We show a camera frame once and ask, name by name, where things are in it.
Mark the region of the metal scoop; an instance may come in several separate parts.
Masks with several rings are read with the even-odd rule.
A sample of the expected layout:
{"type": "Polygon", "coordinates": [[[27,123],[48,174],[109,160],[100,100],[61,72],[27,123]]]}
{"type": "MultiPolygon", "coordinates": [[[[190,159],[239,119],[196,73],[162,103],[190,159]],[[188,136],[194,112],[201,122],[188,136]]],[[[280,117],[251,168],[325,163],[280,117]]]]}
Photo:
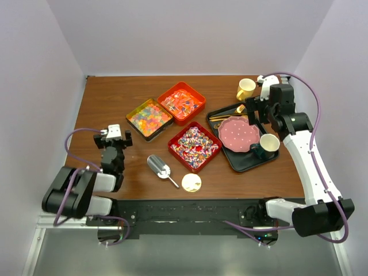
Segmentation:
{"type": "Polygon", "coordinates": [[[179,188],[179,185],[170,176],[170,167],[160,157],[150,155],[147,158],[147,164],[160,179],[169,179],[177,189],[179,188]]]}

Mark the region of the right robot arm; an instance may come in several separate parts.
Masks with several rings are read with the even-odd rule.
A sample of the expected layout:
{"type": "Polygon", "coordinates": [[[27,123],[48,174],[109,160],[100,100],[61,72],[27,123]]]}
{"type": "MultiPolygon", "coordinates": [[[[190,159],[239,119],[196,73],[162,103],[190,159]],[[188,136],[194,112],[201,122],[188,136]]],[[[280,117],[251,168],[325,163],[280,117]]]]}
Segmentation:
{"type": "Polygon", "coordinates": [[[251,125],[270,124],[289,151],[300,177],[305,204],[282,198],[261,200],[256,211],[259,224],[268,226],[276,219],[291,224],[301,237],[343,229],[355,210],[351,199],[344,199],[331,181],[315,142],[313,125],[306,113],[297,113],[294,89],[289,84],[261,85],[261,94],[246,99],[251,125]]]}

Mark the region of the black tray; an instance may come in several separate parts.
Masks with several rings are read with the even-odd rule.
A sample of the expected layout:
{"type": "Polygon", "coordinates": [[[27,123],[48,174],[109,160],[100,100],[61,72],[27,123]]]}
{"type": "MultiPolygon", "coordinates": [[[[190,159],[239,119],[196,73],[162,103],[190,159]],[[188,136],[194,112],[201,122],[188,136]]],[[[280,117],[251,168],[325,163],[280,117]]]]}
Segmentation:
{"type": "MultiPolygon", "coordinates": [[[[224,108],[214,110],[209,112],[206,115],[206,120],[210,125],[211,130],[213,131],[214,135],[219,139],[218,128],[224,120],[221,121],[210,121],[209,118],[213,116],[223,116],[226,114],[235,114],[235,110],[239,105],[245,105],[244,102],[239,102],[233,105],[226,106],[224,108]]],[[[263,124],[259,121],[256,121],[255,124],[260,130],[260,136],[267,134],[266,129],[264,128],[263,124]]],[[[277,151],[271,158],[266,160],[261,160],[255,156],[250,150],[248,152],[233,152],[230,149],[227,149],[222,144],[222,150],[224,155],[227,157],[230,166],[236,172],[245,172],[252,168],[258,167],[264,163],[270,162],[274,159],[279,157],[279,151],[277,151]]]]}

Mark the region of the red lollipop tin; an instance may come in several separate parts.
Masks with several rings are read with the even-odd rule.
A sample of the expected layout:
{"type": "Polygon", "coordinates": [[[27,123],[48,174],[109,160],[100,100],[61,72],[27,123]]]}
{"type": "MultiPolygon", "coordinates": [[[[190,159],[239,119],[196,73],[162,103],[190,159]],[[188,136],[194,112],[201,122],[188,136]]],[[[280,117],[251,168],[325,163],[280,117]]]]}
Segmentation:
{"type": "Polygon", "coordinates": [[[221,141],[198,122],[191,122],[168,142],[169,152],[190,172],[200,172],[221,151],[221,141]]]}

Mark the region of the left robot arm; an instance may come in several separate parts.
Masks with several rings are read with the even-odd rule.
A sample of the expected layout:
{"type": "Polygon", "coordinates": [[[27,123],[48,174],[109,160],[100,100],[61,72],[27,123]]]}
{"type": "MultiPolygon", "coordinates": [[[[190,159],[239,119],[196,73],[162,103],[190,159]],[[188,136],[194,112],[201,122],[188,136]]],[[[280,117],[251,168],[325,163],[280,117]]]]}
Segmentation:
{"type": "Polygon", "coordinates": [[[44,212],[56,215],[54,224],[59,225],[60,216],[67,219],[81,219],[85,216],[98,216],[105,225],[118,222],[119,211],[113,208],[113,200],[94,196],[95,191],[117,192],[124,180],[124,150],[133,146],[130,131],[121,133],[120,126],[109,125],[97,130],[79,128],[72,131],[64,141],[67,155],[77,159],[67,145],[68,139],[81,131],[94,132],[94,142],[102,151],[101,164],[84,159],[85,168],[63,166],[45,193],[41,208],[44,212]]]}

